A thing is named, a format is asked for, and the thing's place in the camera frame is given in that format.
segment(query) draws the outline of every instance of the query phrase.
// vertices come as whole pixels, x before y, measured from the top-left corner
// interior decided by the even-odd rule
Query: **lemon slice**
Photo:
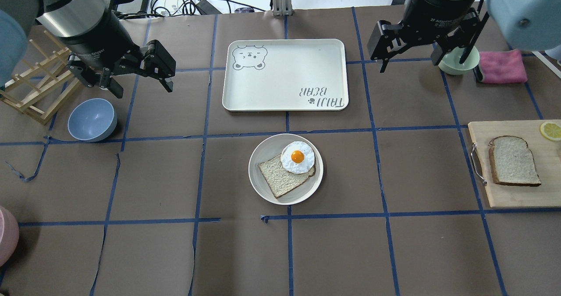
[[[540,133],[547,139],[558,142],[561,140],[561,126],[553,122],[543,122],[540,126]]]

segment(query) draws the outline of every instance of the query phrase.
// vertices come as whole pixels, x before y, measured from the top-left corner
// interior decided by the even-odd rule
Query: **tabletop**
[[[469,163],[467,124],[559,119],[561,81],[525,53],[527,82],[479,84],[434,67],[432,46],[395,57],[381,74],[366,42],[377,20],[402,13],[384,6],[126,20],[136,43],[160,40],[176,59],[172,93],[118,76],[122,99],[81,88],[47,126],[0,104],[0,204],[20,226],[0,292],[557,294],[561,210],[489,208]],[[54,49],[40,32],[32,36]],[[224,109],[231,42],[308,38],[344,43],[347,108]],[[490,20],[477,48],[509,45]],[[115,106],[117,129],[100,143],[76,142],[66,121],[94,97]],[[315,194],[292,206],[263,200],[247,175],[255,147],[283,132],[310,140],[325,165]]]

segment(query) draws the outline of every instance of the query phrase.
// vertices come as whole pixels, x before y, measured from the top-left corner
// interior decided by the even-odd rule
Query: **bear face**
[[[261,70],[265,68],[265,56],[267,56],[267,49],[263,46],[245,46],[236,47],[232,52],[234,57],[233,68],[241,70],[242,68],[255,68]]]

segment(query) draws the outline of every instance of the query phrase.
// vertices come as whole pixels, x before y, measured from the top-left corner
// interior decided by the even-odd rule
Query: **pink bowl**
[[[0,266],[12,256],[20,239],[20,228],[12,213],[0,206]]]

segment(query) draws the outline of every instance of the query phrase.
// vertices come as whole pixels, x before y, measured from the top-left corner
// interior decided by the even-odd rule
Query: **cutting board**
[[[471,141],[477,144],[480,173],[487,180],[485,192],[489,206],[497,208],[561,206],[561,142],[553,142],[541,135],[540,125],[545,121],[493,121],[467,124]],[[561,124],[561,120],[551,121]],[[541,180],[540,186],[507,186],[493,183],[489,165],[489,142],[497,136],[518,136],[527,141]]]

